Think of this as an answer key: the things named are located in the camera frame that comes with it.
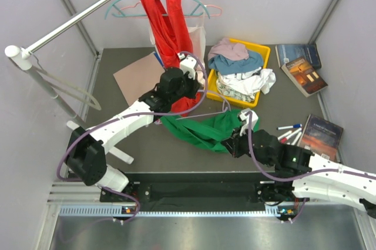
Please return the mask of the green tank top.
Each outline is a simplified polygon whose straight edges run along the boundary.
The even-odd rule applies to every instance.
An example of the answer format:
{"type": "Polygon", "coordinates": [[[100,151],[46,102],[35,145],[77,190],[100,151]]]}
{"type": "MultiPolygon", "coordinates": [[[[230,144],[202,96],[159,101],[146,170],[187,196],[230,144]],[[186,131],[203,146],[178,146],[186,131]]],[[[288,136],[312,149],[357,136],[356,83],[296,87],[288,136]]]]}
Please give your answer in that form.
{"type": "Polygon", "coordinates": [[[178,120],[181,116],[165,116],[161,122],[175,137],[197,148],[216,153],[228,153],[221,141],[230,137],[234,129],[240,128],[238,115],[241,110],[231,110],[203,121],[178,120]]]}

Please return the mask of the lavender plastic hanger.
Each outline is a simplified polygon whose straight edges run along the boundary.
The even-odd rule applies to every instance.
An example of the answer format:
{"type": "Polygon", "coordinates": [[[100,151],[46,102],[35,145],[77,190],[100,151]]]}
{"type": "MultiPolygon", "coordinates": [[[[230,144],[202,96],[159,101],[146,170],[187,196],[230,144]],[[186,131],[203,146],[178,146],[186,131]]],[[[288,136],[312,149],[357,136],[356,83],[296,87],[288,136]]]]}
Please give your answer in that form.
{"type": "Polygon", "coordinates": [[[218,115],[218,114],[222,114],[222,113],[231,111],[231,105],[230,105],[229,101],[226,99],[225,96],[221,95],[220,93],[214,92],[212,90],[208,90],[207,93],[212,93],[215,96],[219,97],[220,100],[222,100],[222,107],[221,107],[220,111],[212,112],[212,113],[205,113],[205,114],[196,114],[196,115],[186,116],[186,117],[179,117],[177,119],[183,120],[183,119],[193,119],[193,118],[197,118],[197,117],[209,117],[209,116],[215,116],[215,115],[218,115]]]}

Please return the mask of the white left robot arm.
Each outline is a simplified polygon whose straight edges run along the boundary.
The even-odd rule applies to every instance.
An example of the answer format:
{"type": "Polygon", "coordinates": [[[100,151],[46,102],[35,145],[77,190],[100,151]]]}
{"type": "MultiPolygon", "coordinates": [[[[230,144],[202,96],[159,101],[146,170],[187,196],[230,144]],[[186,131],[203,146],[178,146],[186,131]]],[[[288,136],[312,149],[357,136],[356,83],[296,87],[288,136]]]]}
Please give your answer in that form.
{"type": "Polygon", "coordinates": [[[174,103],[185,97],[193,100],[200,89],[207,87],[207,73],[203,74],[203,79],[204,83],[200,84],[193,69],[166,69],[159,83],[121,113],[87,130],[77,126],[60,165],[66,164],[76,174],[76,180],[85,185],[112,190],[119,200],[129,200],[133,187],[123,172],[107,164],[107,153],[138,129],[162,116],[173,116],[174,103]]]}

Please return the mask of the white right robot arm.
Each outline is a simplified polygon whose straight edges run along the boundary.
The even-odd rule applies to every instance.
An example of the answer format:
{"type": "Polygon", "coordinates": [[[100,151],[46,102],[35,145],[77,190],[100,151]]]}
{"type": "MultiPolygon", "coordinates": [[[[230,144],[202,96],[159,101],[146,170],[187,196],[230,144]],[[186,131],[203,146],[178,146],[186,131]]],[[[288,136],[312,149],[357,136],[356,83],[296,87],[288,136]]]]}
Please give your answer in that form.
{"type": "Polygon", "coordinates": [[[257,186],[260,200],[324,200],[351,206],[375,218],[375,174],[336,163],[310,150],[281,143],[265,130],[235,129],[221,144],[234,157],[247,155],[272,183],[257,186]]]}

